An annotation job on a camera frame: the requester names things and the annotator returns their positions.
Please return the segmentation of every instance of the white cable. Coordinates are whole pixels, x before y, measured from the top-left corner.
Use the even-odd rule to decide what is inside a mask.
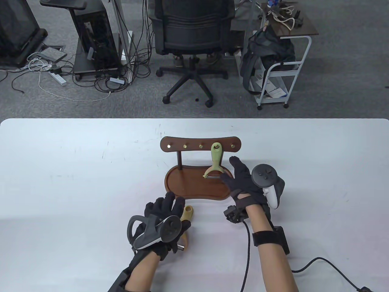
[[[50,68],[51,67],[51,65],[52,65],[52,62],[50,61],[50,62],[47,62],[46,60],[46,62],[43,62],[40,58],[33,58],[33,59],[31,59],[31,60],[29,60],[29,58],[33,55],[33,54],[31,54],[31,55],[29,55],[28,57],[27,57],[27,61],[28,61],[28,64],[26,65],[26,66],[24,66],[24,67],[21,67],[21,68],[19,68],[19,69],[17,69],[17,70],[0,70],[0,72],[11,72],[11,73],[20,73],[20,72],[23,72],[23,71],[25,71],[25,70],[30,70],[31,72],[35,72],[35,70],[31,70],[31,68],[34,68],[34,67],[38,67],[38,68],[40,68],[40,70],[39,71],[41,71],[42,72],[42,70],[44,69],[44,68]]]
[[[292,6],[284,7],[284,8],[281,8],[281,10],[286,10],[287,14],[292,15],[292,13],[294,11],[294,6],[292,5]]]
[[[30,58],[32,55],[35,55],[35,54],[37,54],[37,53],[40,53],[40,52],[34,52],[34,53],[32,53],[31,55],[29,55],[29,56],[26,58],[26,61],[29,61],[29,58]]]
[[[282,18],[285,18],[285,20],[280,20],[280,19],[278,19],[278,15],[275,14],[273,11],[269,11],[268,14],[270,14],[270,13],[273,15],[273,18],[275,21],[283,24],[287,29],[289,29],[289,31],[291,31],[294,28],[294,25],[296,24],[296,20],[293,17],[286,19],[285,17],[280,15]],[[293,25],[291,28],[286,24],[286,22],[288,22],[289,20],[293,20]]]
[[[108,96],[102,98],[102,99],[96,99],[96,100],[77,100],[77,99],[71,99],[69,97],[63,97],[63,96],[59,96],[59,95],[56,95],[54,93],[51,93],[51,92],[48,92],[47,90],[44,90],[41,86],[40,86],[40,74],[41,72],[39,72],[39,81],[38,81],[38,85],[39,85],[39,88],[42,89],[44,92],[48,93],[48,94],[51,94],[53,96],[56,96],[56,97],[60,97],[62,99],[68,99],[68,100],[71,100],[71,101],[80,101],[80,102],[94,102],[94,101],[100,101],[100,100],[103,100],[103,99],[107,99],[110,97],[111,95],[111,92],[109,92]]]

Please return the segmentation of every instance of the wooden base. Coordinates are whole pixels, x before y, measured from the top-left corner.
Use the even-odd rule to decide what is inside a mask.
[[[183,165],[171,168],[165,177],[166,191],[172,191],[185,199],[225,200],[230,196],[230,190],[219,178],[204,178],[203,175],[209,166]],[[222,166],[232,177],[231,172]],[[209,176],[218,176],[219,171],[212,171]]]

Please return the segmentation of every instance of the computer case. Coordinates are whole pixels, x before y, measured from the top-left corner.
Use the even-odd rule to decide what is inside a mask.
[[[0,65],[22,67],[46,36],[26,0],[1,0]]]
[[[118,67],[118,48],[102,1],[88,0],[84,10],[74,10],[73,21],[83,50],[94,61],[95,69]]]

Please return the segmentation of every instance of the black glove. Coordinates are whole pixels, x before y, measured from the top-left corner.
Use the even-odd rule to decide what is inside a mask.
[[[181,218],[182,213],[184,212],[185,207],[185,199],[183,197],[177,197],[175,200],[175,204],[173,206],[175,199],[175,194],[173,192],[166,193],[165,198],[158,198],[156,199],[155,203],[149,202],[146,204],[145,208],[145,217],[149,217],[150,214],[157,216],[161,221],[166,219],[167,217],[171,215],[176,215],[179,218]],[[147,247],[145,250],[150,250],[155,252],[157,255],[161,257],[161,260],[164,260],[169,251],[173,250],[174,253],[177,252],[178,246],[177,242],[180,239],[181,235],[191,226],[191,223],[189,220],[184,220],[181,222],[181,232],[179,235],[171,242],[164,243],[164,242],[158,242],[150,247]],[[145,231],[146,224],[141,223],[134,234],[134,239],[136,239],[140,234],[142,234]]]
[[[236,156],[230,157],[230,163],[234,167],[235,179],[226,173],[220,175],[221,180],[231,191],[231,197],[234,199],[237,207],[243,208],[252,204],[262,205],[266,216],[270,220],[270,208],[266,197],[263,195],[262,188],[258,187],[251,179],[251,174],[247,166]],[[238,200],[240,193],[248,193],[250,197]]]

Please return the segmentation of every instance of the person's foot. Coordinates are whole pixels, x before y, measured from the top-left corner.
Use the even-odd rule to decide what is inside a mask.
[[[182,55],[173,56],[173,57],[174,57],[174,66],[176,66],[176,67],[183,67],[184,66],[184,57]]]
[[[207,55],[206,62],[208,65],[213,65],[221,59],[220,53],[212,53]]]

